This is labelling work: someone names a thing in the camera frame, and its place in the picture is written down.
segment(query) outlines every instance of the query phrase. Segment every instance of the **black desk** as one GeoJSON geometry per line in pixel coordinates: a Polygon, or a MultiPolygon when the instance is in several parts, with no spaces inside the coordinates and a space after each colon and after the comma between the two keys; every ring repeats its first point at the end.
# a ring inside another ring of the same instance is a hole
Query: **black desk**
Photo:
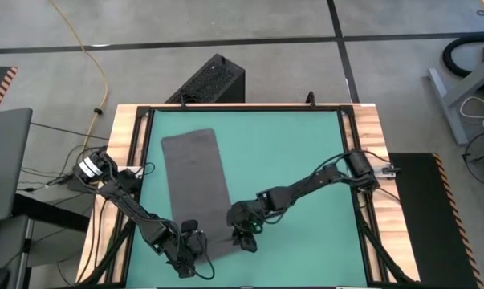
{"type": "Polygon", "coordinates": [[[31,114],[30,108],[0,112],[0,220],[27,215],[37,221],[86,232],[87,217],[16,193],[31,114]]]}
{"type": "Polygon", "coordinates": [[[27,287],[31,269],[27,253],[33,221],[86,232],[89,218],[16,193],[32,111],[0,112],[0,267],[8,264],[8,288],[27,287]]]}

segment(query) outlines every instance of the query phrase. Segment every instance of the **gray laptop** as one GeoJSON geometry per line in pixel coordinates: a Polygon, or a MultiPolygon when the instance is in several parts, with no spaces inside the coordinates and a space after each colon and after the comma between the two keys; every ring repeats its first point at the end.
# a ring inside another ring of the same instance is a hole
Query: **gray laptop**
{"type": "Polygon", "coordinates": [[[32,113],[30,108],[0,112],[0,220],[11,215],[32,113]]]}

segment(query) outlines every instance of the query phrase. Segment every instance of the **floor tile line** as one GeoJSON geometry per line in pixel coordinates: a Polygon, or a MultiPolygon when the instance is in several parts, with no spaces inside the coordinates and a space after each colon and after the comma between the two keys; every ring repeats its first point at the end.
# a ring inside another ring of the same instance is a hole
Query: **floor tile line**
{"type": "Polygon", "coordinates": [[[344,69],[345,79],[347,81],[348,94],[351,97],[353,103],[359,103],[360,97],[357,94],[356,80],[352,74],[352,67],[350,60],[348,59],[347,47],[345,46],[344,34],[341,30],[340,19],[338,18],[338,12],[336,12],[336,6],[334,0],[327,0],[329,5],[329,14],[331,15],[332,27],[335,31],[336,44],[338,45],[338,52],[340,53],[341,65],[344,69]]]}
{"type": "MultiPolygon", "coordinates": [[[[258,45],[258,44],[289,44],[289,43],[332,43],[343,40],[344,42],[367,42],[385,40],[422,40],[422,39],[452,39],[468,35],[484,35],[484,32],[449,32],[411,35],[354,35],[354,36],[304,36],[304,37],[281,37],[263,39],[223,39],[223,40],[198,40],[176,41],[163,43],[125,43],[111,45],[86,45],[87,51],[119,51],[133,49],[158,49],[158,48],[182,48],[182,47],[218,47],[235,45],[258,45]]],[[[12,47],[0,48],[0,54],[29,54],[29,53],[52,53],[52,52],[76,52],[81,51],[79,46],[61,47],[12,47]]]]}

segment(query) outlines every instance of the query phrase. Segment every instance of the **metal stand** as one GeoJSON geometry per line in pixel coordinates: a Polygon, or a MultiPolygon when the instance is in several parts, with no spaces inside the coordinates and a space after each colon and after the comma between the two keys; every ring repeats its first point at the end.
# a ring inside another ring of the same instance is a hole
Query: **metal stand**
{"type": "Polygon", "coordinates": [[[437,94],[436,97],[449,122],[456,143],[458,145],[466,145],[468,138],[462,127],[462,122],[459,118],[459,107],[456,104],[458,104],[459,100],[464,100],[470,96],[484,84],[484,62],[450,91],[446,90],[435,68],[429,69],[429,78],[433,81],[434,90],[437,94]]]}

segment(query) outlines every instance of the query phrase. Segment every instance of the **yellow and black hazard stripe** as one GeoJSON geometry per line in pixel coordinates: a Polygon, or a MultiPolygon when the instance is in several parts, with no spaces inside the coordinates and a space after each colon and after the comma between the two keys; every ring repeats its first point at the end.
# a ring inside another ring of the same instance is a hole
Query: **yellow and black hazard stripe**
{"type": "Polygon", "coordinates": [[[445,187],[445,192],[447,194],[447,197],[449,198],[449,204],[452,207],[453,217],[456,220],[456,224],[459,229],[459,234],[461,235],[461,240],[463,241],[463,245],[465,246],[466,255],[468,256],[468,260],[470,262],[470,265],[472,266],[477,287],[479,289],[484,289],[484,283],[482,282],[481,273],[479,272],[477,263],[475,262],[474,252],[472,251],[470,242],[468,241],[468,237],[466,236],[466,231],[463,226],[463,222],[459,217],[458,206],[456,205],[456,201],[453,197],[452,189],[450,188],[449,180],[447,179],[445,169],[443,169],[443,163],[441,162],[441,158],[437,153],[433,153],[433,156],[436,159],[437,169],[440,173],[441,180],[443,181],[443,185],[445,187]]]}
{"type": "Polygon", "coordinates": [[[4,75],[4,79],[2,80],[0,85],[0,104],[4,99],[4,96],[6,95],[6,91],[8,90],[8,88],[10,88],[11,82],[13,81],[15,75],[17,74],[17,71],[18,71],[18,68],[11,67],[4,75]]]}

